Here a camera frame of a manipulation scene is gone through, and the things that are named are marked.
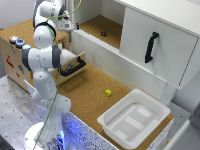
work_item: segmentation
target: cabinet door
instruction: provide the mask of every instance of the cabinet door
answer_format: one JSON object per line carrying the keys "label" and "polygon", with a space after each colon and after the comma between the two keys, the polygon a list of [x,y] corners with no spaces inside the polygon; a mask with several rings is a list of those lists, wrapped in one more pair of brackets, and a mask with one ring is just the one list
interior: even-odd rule
{"label": "cabinet door", "polygon": [[[145,63],[153,32],[158,33],[159,37],[154,40],[151,52],[153,60]],[[120,54],[179,86],[197,40],[191,34],[126,8]]]}

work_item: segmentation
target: small yellow block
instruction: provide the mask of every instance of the small yellow block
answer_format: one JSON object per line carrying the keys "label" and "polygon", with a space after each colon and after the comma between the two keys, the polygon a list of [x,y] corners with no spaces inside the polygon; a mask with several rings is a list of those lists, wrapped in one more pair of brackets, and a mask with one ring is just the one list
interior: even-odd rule
{"label": "small yellow block", "polygon": [[105,91],[105,94],[106,94],[106,96],[111,96],[112,95],[112,92],[111,92],[111,90],[110,89],[107,89],[106,91]]}

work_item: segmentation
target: white plastic bin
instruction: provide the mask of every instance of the white plastic bin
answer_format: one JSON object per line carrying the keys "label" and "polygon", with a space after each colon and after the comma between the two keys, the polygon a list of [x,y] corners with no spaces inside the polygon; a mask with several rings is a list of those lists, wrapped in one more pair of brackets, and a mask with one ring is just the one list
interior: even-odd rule
{"label": "white plastic bin", "polygon": [[126,149],[135,149],[169,113],[169,108],[136,89],[97,120],[105,133],[118,144]]}

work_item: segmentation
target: wooden countertop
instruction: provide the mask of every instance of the wooden countertop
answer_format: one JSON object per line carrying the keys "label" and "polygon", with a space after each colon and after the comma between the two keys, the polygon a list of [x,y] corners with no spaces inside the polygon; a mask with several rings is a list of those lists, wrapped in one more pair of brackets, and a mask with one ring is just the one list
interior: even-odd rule
{"label": "wooden countertop", "polygon": [[[0,31],[0,36],[9,42],[9,37],[16,34],[19,38],[24,39],[27,44],[34,47],[33,31],[32,20],[28,20]],[[111,97],[105,96],[106,89],[112,91]],[[123,148],[104,133],[102,126],[97,123],[97,118],[129,92],[131,92],[131,89],[90,64],[87,64],[85,70],[81,73],[61,84],[59,89],[59,94],[71,99],[72,108],[70,111],[120,150]],[[169,115],[137,150],[146,149],[172,119],[173,115]]]}

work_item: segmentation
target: black handle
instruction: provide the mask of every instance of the black handle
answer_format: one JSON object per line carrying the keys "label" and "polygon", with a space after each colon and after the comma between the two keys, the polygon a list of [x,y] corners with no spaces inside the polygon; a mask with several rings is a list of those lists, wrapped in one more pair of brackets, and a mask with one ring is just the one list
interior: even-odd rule
{"label": "black handle", "polygon": [[145,63],[149,63],[152,61],[153,57],[151,56],[154,40],[159,37],[159,34],[156,32],[153,32],[152,36],[149,39],[148,47],[147,47],[147,52],[145,55]]}
{"label": "black handle", "polygon": [[82,60],[80,58],[80,56],[77,58],[77,61],[80,63],[78,66],[72,68],[72,69],[69,69],[67,71],[63,71],[61,68],[60,68],[60,74],[64,77],[67,77],[71,74],[73,74],[74,72],[76,72],[77,70],[83,68],[85,65],[86,65],[86,62],[84,60]]}

